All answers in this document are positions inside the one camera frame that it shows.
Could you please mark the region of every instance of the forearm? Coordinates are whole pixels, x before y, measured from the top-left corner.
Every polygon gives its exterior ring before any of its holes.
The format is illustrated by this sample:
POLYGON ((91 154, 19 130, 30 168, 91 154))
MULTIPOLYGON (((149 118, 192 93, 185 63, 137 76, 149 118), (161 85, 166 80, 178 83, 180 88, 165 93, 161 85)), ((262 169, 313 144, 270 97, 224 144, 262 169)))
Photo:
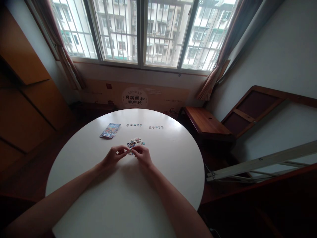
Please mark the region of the forearm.
POLYGON ((177 237, 212 237, 197 211, 155 166, 149 168, 149 177, 177 237))
POLYGON ((54 191, 14 220, 5 230, 6 237, 37 237, 52 228, 88 185, 100 174, 96 165, 54 191))

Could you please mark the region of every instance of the window glass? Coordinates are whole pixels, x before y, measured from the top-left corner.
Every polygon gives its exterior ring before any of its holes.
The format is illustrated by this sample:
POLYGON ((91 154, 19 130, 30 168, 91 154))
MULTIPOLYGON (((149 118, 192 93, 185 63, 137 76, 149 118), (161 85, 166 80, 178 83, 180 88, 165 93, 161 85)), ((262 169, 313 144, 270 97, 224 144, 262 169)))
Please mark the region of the window glass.
POLYGON ((199 1, 182 68, 215 67, 235 7, 236 0, 199 1))
POLYGON ((52 0, 50 3, 69 55, 97 58, 83 0, 52 0))
POLYGON ((137 64, 137 14, 133 0, 93 0, 105 60, 137 64))
POLYGON ((192 0, 148 0, 144 65, 177 67, 192 3, 192 0))

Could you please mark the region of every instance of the finger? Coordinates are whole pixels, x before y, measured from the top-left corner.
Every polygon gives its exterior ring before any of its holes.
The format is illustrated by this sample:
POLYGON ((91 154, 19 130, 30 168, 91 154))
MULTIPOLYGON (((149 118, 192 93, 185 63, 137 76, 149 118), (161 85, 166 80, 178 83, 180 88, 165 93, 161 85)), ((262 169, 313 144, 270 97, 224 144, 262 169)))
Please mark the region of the finger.
POLYGON ((124 149, 118 151, 118 155, 121 155, 122 153, 124 153, 124 149))
POLYGON ((117 155, 117 156, 116 156, 117 160, 122 159, 122 158, 125 157, 128 153, 129 153, 129 151, 127 150, 126 152, 124 152, 124 153, 122 153, 122 154, 120 154, 120 155, 117 155))
POLYGON ((146 147, 144 147, 142 145, 137 145, 137 146, 133 147, 133 149, 143 152, 146 149, 146 147))
POLYGON ((122 149, 129 150, 129 148, 127 146, 124 146, 124 145, 114 146, 113 148, 116 150, 116 152, 119 150, 122 150, 122 149))
POLYGON ((135 149, 132 149, 133 154, 135 155, 135 157, 139 157, 141 154, 139 152, 137 152, 135 149))

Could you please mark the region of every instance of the hand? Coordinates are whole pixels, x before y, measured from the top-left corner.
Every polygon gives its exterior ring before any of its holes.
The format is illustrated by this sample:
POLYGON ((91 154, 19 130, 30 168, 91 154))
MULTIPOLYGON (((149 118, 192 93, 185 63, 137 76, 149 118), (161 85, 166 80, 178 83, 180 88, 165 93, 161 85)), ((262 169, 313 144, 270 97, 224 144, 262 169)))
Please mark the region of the hand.
POLYGON ((109 150, 106 157, 100 162, 103 169, 108 169, 116 165, 116 163, 129 153, 129 148, 124 145, 113 146, 109 150))
POLYGON ((135 157, 139 160, 141 165, 143 165, 146 168, 153 166, 148 148, 142 145, 138 145, 132 148, 132 152, 135 155, 135 157))

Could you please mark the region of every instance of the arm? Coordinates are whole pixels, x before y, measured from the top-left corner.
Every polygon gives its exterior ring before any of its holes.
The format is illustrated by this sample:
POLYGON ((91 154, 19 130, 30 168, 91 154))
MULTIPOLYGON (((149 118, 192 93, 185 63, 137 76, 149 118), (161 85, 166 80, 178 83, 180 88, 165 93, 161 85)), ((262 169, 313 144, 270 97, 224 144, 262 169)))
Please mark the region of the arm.
POLYGON ((51 229, 88 185, 102 172, 114 167, 128 152, 129 148, 123 145, 112 147, 99 164, 63 185, 15 219, 3 231, 4 236, 37 237, 51 229))
POLYGON ((136 146, 132 150, 149 181, 154 185, 177 237, 211 237, 212 235, 186 198, 152 163, 149 149, 136 146))

